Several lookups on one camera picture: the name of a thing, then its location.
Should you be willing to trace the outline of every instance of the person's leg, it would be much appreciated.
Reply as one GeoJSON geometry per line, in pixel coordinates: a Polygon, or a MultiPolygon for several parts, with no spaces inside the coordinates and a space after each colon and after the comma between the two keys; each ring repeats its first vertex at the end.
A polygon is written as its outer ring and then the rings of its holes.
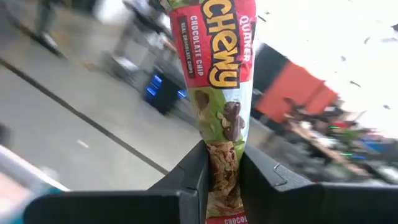
{"type": "Polygon", "coordinates": [[[36,34],[42,36],[48,34],[55,20],[53,0],[39,0],[37,10],[36,34]]]}
{"type": "Polygon", "coordinates": [[[114,48],[113,54],[117,57],[123,57],[127,43],[129,42],[129,39],[132,36],[132,30],[134,26],[134,20],[136,19],[135,14],[131,14],[129,20],[126,22],[124,25],[124,29],[122,31],[122,34],[120,35],[119,41],[116,44],[116,47],[114,48]]]}

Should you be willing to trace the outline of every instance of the blue light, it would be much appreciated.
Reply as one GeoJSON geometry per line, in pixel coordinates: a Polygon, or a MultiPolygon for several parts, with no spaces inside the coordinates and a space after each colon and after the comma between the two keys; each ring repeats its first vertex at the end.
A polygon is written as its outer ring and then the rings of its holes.
{"type": "Polygon", "coordinates": [[[162,79],[161,79],[161,78],[159,78],[157,75],[154,75],[154,78],[156,79],[156,81],[158,81],[158,82],[159,82],[159,84],[161,84],[161,83],[162,83],[162,79]]]}
{"type": "Polygon", "coordinates": [[[179,90],[177,93],[178,93],[178,98],[180,99],[185,98],[187,96],[187,91],[185,90],[179,90]]]}
{"type": "Polygon", "coordinates": [[[147,87],[147,91],[148,91],[152,96],[155,96],[155,95],[156,95],[156,91],[153,90],[151,87],[147,87]]]}
{"type": "Polygon", "coordinates": [[[162,79],[157,75],[154,75],[153,79],[150,82],[154,85],[155,88],[160,88],[162,86],[162,79]]]}
{"type": "Polygon", "coordinates": [[[364,156],[351,156],[353,159],[366,159],[364,156]]]}

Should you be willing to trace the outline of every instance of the gray floor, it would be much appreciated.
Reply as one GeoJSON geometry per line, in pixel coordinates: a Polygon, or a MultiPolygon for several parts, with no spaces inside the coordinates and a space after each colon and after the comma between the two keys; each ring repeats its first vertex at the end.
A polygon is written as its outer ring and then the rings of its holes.
{"type": "Polygon", "coordinates": [[[72,190],[146,189],[162,174],[0,68],[0,118],[14,133],[11,150],[55,170],[72,190]]]}
{"type": "MultiPolygon", "coordinates": [[[[4,24],[0,57],[164,169],[173,169],[200,140],[198,131],[176,117],[162,116],[129,85],[83,66],[85,60],[101,62],[103,52],[115,45],[120,27],[103,26],[69,12],[58,14],[54,36],[68,59],[54,57],[4,24]]],[[[32,27],[33,20],[34,13],[26,14],[24,23],[32,27]]],[[[155,59],[134,42],[128,52],[134,63],[146,69],[155,59]]],[[[72,190],[146,189],[163,176],[3,68],[0,121],[13,130],[15,153],[38,167],[55,170],[61,184],[72,190]]],[[[267,130],[252,126],[249,142],[263,145],[267,130]]]]}

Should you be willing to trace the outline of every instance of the cluttered table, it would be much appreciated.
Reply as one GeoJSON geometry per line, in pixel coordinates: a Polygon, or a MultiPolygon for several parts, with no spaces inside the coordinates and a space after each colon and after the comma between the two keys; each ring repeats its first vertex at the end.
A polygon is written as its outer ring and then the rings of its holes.
{"type": "Polygon", "coordinates": [[[370,174],[366,170],[358,167],[355,164],[352,164],[349,160],[347,160],[344,156],[342,156],[340,154],[340,152],[331,150],[330,148],[328,148],[327,146],[322,144],[317,139],[317,137],[314,136],[314,134],[312,133],[311,130],[301,127],[301,125],[298,122],[291,120],[291,119],[288,119],[288,123],[290,126],[290,130],[292,132],[294,132],[295,134],[298,134],[300,137],[302,137],[305,140],[307,140],[308,142],[310,142],[311,145],[313,145],[316,149],[321,151],[323,154],[328,156],[333,161],[345,166],[347,169],[349,169],[350,171],[354,172],[355,174],[357,174],[359,176],[362,176],[362,177],[370,176],[370,174]]]}

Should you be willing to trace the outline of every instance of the chocolate chip image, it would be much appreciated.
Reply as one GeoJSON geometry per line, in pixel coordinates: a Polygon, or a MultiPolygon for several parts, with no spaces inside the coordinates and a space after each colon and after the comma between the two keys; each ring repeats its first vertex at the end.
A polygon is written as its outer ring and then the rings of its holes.
{"type": "Polygon", "coordinates": [[[225,179],[226,180],[229,180],[231,177],[232,177],[232,174],[233,174],[233,172],[230,170],[230,171],[227,171],[226,173],[225,173],[225,179]]]}
{"type": "Polygon", "coordinates": [[[231,126],[224,129],[224,136],[231,142],[237,142],[241,134],[241,128],[238,126],[231,126]]]}
{"type": "Polygon", "coordinates": [[[235,124],[233,124],[234,126],[238,126],[241,129],[244,129],[244,127],[246,126],[244,123],[244,120],[241,116],[238,116],[237,120],[235,121],[235,124]]]}
{"type": "Polygon", "coordinates": [[[195,99],[199,110],[204,110],[209,104],[209,95],[204,91],[198,90],[195,92],[195,99]]]}
{"type": "Polygon", "coordinates": [[[222,125],[223,128],[226,128],[226,127],[229,126],[229,122],[225,118],[223,118],[221,120],[221,125],[222,125]]]}
{"type": "Polygon", "coordinates": [[[224,106],[224,116],[229,122],[234,122],[241,112],[240,102],[227,102],[224,106]]]}
{"type": "Polygon", "coordinates": [[[229,192],[225,204],[230,208],[236,208],[241,201],[239,200],[239,184],[236,184],[229,192]]]}
{"type": "Polygon", "coordinates": [[[235,159],[235,149],[231,148],[231,158],[235,159]]]}
{"type": "Polygon", "coordinates": [[[222,113],[220,113],[220,112],[217,112],[217,118],[218,119],[223,119],[224,115],[222,113]]]}

